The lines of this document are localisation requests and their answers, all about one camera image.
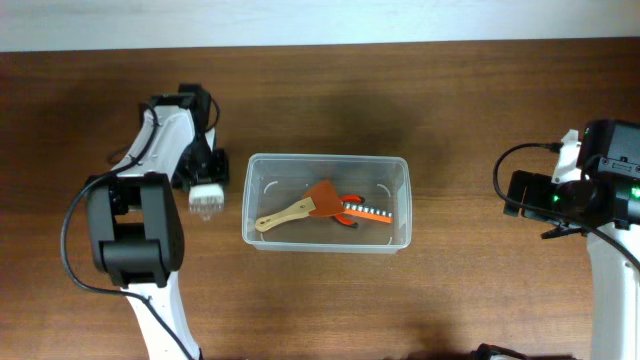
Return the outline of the clear case of coloured screwdrivers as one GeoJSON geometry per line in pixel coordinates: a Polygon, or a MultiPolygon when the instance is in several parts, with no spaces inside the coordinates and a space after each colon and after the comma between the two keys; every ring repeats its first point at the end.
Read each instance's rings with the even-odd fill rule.
{"type": "Polygon", "coordinates": [[[189,211],[204,221],[224,209],[225,195],[220,184],[196,185],[189,190],[189,211]]]}

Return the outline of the orange scraper with wooden handle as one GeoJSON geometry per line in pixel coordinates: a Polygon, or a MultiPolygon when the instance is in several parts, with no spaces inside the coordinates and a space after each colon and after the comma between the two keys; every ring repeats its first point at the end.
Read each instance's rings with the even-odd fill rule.
{"type": "Polygon", "coordinates": [[[255,229],[266,232],[286,222],[307,217],[332,217],[341,214],[344,207],[339,195],[329,180],[323,180],[311,187],[297,202],[277,213],[258,218],[255,229]]]}

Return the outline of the clear plastic storage container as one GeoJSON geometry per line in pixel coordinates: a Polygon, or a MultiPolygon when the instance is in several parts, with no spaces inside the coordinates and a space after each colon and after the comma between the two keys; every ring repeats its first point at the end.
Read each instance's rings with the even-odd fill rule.
{"type": "Polygon", "coordinates": [[[242,237],[258,250],[394,254],[412,239],[408,164],[389,156],[255,154],[242,237]]]}

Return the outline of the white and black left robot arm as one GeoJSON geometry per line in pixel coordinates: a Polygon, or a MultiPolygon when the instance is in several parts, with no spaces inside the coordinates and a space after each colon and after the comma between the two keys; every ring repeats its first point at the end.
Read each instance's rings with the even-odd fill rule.
{"type": "Polygon", "coordinates": [[[203,219],[223,209],[228,157],[216,146],[220,108],[199,84],[139,108],[140,131],[123,159],[84,192],[92,258],[126,298],[152,359],[200,359],[179,290],[185,235],[174,193],[203,219]]]}

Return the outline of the orange holder of drill bits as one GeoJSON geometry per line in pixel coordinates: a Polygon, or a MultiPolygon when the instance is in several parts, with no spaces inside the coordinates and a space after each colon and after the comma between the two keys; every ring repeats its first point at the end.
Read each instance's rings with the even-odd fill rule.
{"type": "Polygon", "coordinates": [[[365,206],[361,203],[344,202],[344,214],[358,217],[362,219],[368,219],[384,224],[391,224],[393,222],[393,214],[378,208],[365,206]]]}

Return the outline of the red handled small pliers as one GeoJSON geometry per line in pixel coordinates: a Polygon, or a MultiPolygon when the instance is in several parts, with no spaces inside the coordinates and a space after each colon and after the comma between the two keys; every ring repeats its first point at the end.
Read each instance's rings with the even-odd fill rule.
{"type": "MultiPolygon", "coordinates": [[[[347,195],[343,195],[340,197],[340,200],[342,203],[344,202],[351,202],[351,203],[364,203],[365,202],[365,198],[359,195],[355,195],[355,194],[347,194],[347,195]]],[[[333,217],[333,219],[338,222],[339,224],[346,226],[348,228],[352,228],[352,229],[357,229],[358,228],[358,223],[354,220],[350,220],[348,218],[346,218],[345,216],[341,215],[341,214],[337,214],[333,217]]]]}

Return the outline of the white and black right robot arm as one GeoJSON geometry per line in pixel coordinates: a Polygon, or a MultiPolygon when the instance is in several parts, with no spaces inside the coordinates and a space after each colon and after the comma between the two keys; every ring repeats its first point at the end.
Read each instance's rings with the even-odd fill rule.
{"type": "Polygon", "coordinates": [[[639,126],[601,119],[569,130],[544,149],[558,156],[552,174],[517,170],[501,189],[504,214],[544,222],[543,238],[587,239],[594,315],[591,356],[639,356],[639,126]]]}

